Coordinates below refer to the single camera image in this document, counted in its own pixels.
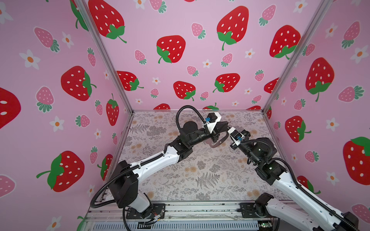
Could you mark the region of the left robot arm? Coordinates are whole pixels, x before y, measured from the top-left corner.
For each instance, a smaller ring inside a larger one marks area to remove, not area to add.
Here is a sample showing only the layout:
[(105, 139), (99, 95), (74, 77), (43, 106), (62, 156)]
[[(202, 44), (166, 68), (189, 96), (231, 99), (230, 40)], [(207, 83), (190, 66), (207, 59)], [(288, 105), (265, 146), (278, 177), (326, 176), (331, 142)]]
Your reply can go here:
[(132, 207), (140, 212), (146, 210), (150, 202), (145, 195), (139, 195), (139, 184), (163, 168), (186, 159), (193, 153), (196, 144), (208, 139), (217, 141), (219, 134), (229, 129), (227, 121), (210, 125), (214, 128), (211, 132), (207, 124), (199, 129), (195, 122), (189, 121), (179, 129), (177, 138), (166, 144), (160, 153), (131, 164), (126, 161), (119, 162), (109, 179), (112, 181), (108, 188), (114, 198), (113, 202), (119, 208)]

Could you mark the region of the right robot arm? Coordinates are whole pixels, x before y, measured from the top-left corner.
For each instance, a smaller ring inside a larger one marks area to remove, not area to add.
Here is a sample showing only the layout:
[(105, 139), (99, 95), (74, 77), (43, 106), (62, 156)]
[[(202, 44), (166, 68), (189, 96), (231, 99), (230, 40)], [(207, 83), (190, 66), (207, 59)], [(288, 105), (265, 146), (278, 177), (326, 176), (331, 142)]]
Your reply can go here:
[(248, 157), (257, 175), (301, 208), (294, 209), (265, 193), (256, 201), (260, 214), (267, 212), (302, 231), (358, 230), (358, 218), (354, 214), (330, 206), (298, 182), (290, 165), (274, 156), (277, 150), (269, 138), (253, 140), (248, 131), (235, 128), (230, 128), (228, 133), (232, 149), (239, 149)]

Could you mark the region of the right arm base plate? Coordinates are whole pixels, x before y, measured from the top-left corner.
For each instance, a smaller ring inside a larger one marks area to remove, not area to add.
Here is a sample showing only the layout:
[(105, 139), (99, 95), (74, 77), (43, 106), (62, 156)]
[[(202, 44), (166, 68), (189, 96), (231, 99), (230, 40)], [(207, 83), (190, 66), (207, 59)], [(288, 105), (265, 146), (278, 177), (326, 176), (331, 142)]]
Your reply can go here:
[(266, 206), (255, 203), (240, 203), (237, 212), (240, 212), (243, 218), (276, 218), (267, 211)]

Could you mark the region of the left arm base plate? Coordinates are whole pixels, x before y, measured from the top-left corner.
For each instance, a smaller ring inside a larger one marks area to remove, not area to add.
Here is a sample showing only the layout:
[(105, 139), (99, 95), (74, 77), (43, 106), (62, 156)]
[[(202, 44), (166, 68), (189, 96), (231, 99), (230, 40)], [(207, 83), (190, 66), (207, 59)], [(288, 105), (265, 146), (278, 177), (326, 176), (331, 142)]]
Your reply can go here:
[(166, 204), (155, 203), (150, 205), (143, 212), (138, 212), (134, 208), (128, 208), (126, 211), (126, 219), (162, 219), (165, 215)]

